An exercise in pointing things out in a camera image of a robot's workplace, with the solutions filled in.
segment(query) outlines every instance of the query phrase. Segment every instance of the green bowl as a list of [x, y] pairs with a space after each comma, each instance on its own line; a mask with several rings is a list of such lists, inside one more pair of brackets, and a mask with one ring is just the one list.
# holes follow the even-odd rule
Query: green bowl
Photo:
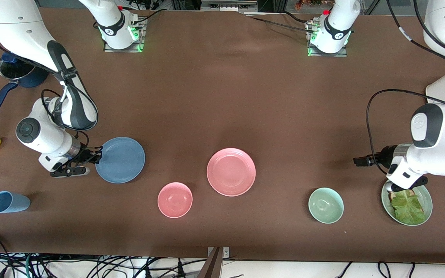
[[310, 195], [309, 210], [318, 222], [332, 224], [343, 216], [345, 207], [337, 192], [330, 188], [319, 188]]
[[382, 188], [382, 192], [381, 192], [381, 200], [382, 200], [382, 205], [384, 206], [384, 209], [387, 211], [387, 213], [389, 214], [389, 216], [396, 220], [396, 222], [401, 223], [403, 225], [406, 226], [418, 226], [418, 225], [422, 225], [423, 223], [427, 222], [427, 220], [429, 220], [430, 216], [432, 215], [432, 198], [430, 196], [429, 190], [427, 190], [427, 188], [425, 186], [418, 186], [413, 188], [413, 192], [415, 192], [415, 195], [417, 195], [418, 197], [418, 201], [420, 202], [420, 205], [422, 205], [422, 209], [425, 213], [425, 221], [417, 224], [417, 225], [410, 225], [410, 224], [405, 224], [399, 220], [396, 219], [396, 217], [394, 216], [394, 208], [391, 205], [391, 201], [389, 200], [389, 193], [387, 192], [387, 190], [385, 190], [384, 188]]

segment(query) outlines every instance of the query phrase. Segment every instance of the robot logo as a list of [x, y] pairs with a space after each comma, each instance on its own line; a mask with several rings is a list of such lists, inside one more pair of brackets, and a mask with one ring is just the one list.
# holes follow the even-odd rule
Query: robot logo
[[413, 118], [413, 127], [420, 129], [425, 125], [425, 114], [417, 115]]

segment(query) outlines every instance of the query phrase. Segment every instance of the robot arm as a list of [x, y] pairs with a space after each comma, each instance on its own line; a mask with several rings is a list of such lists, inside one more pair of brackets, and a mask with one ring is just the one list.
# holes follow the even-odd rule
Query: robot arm
[[311, 40], [320, 51], [337, 53], [348, 42], [351, 27], [360, 14], [358, 0], [336, 0], [330, 13], [319, 17], [319, 30]]
[[410, 144], [393, 157], [387, 178], [411, 188], [423, 174], [445, 176], [445, 104], [425, 104], [411, 118]]
[[[111, 47], [133, 42], [128, 14], [109, 0], [81, 0], [97, 19], [103, 38]], [[43, 65], [53, 72], [64, 92], [62, 97], [37, 100], [16, 135], [25, 146], [39, 151], [39, 162], [55, 176], [85, 175], [88, 169], [69, 168], [69, 162], [100, 160], [96, 153], [65, 131], [84, 131], [97, 124], [97, 107], [82, 83], [69, 54], [44, 26], [34, 0], [0, 0], [0, 43], [9, 51]]]
[[54, 72], [64, 89], [64, 97], [53, 118], [55, 123], [73, 130], [89, 130], [96, 125], [95, 103], [70, 56], [44, 26], [33, 0], [0, 0], [0, 43], [9, 51]]

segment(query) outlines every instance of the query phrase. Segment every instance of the pink plate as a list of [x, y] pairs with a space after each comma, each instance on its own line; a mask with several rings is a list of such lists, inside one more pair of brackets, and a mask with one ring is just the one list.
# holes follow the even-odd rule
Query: pink plate
[[183, 183], [165, 185], [157, 196], [157, 206], [169, 218], [181, 217], [190, 210], [193, 196], [190, 188]]
[[207, 165], [207, 178], [218, 193], [235, 197], [247, 192], [255, 181], [255, 164], [240, 149], [227, 148], [215, 153]]

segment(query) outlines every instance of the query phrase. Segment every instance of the blue pot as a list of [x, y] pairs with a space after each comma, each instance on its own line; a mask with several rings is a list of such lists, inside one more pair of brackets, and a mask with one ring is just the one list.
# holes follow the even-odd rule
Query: blue pot
[[48, 72], [20, 61], [10, 53], [4, 53], [0, 58], [0, 75], [10, 80], [0, 90], [1, 107], [9, 91], [18, 86], [25, 88], [39, 86], [48, 77]]

